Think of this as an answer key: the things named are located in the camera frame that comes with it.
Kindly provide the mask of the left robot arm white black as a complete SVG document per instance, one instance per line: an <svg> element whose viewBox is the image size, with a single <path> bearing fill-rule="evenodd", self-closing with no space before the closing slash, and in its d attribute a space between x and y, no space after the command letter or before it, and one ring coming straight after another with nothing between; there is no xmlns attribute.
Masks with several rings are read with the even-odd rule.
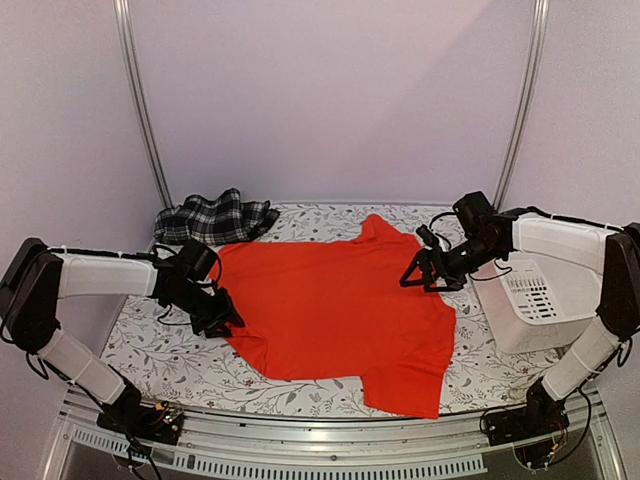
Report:
<svg viewBox="0 0 640 480"><path fill-rule="evenodd" d="M66 382L110 406L111 419L128 434L148 426L138 389L74 337L58 317L69 299L136 297L180 310L196 335L228 337L244 322L221 286L222 261L210 247L190 240L179 250L147 253L53 247L26 239L1 280L1 338Z"/></svg>

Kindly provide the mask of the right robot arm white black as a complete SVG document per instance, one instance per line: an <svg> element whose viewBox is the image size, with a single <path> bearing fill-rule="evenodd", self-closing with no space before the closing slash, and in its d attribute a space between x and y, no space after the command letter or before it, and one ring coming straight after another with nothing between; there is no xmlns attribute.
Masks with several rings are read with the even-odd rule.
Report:
<svg viewBox="0 0 640 480"><path fill-rule="evenodd" d="M458 200L452 212L464 242L445 250L428 226L420 226L424 247L399 283L440 293L473 281L500 350L567 347L529 387L518 412L517 427L537 436L565 399L639 331L639 226L534 206L500 212L481 191Z"/></svg>

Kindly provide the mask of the red garment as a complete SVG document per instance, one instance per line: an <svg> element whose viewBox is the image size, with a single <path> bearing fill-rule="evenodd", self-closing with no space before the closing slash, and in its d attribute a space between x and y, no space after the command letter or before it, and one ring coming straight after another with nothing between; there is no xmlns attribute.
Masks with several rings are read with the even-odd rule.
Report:
<svg viewBox="0 0 640 480"><path fill-rule="evenodd" d="M377 215L350 241L225 247L221 282L243 319L231 347L267 378L357 377L368 407L437 418L456 314L400 285L418 248Z"/></svg>

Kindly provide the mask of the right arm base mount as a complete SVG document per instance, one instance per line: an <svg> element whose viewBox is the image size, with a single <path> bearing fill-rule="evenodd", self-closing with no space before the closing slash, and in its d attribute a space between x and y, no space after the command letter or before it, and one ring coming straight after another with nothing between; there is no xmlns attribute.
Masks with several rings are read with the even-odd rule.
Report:
<svg viewBox="0 0 640 480"><path fill-rule="evenodd" d="M491 446L503 445L560 432L570 425L563 402L528 401L518 408L496 407L479 420L480 431Z"/></svg>

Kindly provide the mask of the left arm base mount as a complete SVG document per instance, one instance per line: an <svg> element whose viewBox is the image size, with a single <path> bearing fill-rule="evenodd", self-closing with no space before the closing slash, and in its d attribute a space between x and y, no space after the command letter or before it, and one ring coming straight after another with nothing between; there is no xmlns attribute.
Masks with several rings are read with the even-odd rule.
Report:
<svg viewBox="0 0 640 480"><path fill-rule="evenodd" d="M97 426L137 439L176 445L184 425L184 412L167 402L155 406L140 403L137 397L122 397L104 404Z"/></svg>

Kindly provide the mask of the black white plaid skirt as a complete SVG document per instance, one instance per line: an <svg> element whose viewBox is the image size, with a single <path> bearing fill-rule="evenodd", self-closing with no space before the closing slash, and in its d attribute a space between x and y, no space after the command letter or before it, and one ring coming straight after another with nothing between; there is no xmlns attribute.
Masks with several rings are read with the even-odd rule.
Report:
<svg viewBox="0 0 640 480"><path fill-rule="evenodd" d="M269 200L244 201L236 188L214 200L189 195L182 204L156 215L153 237L166 245L197 240L210 246L252 242L267 233L280 217Z"/></svg>

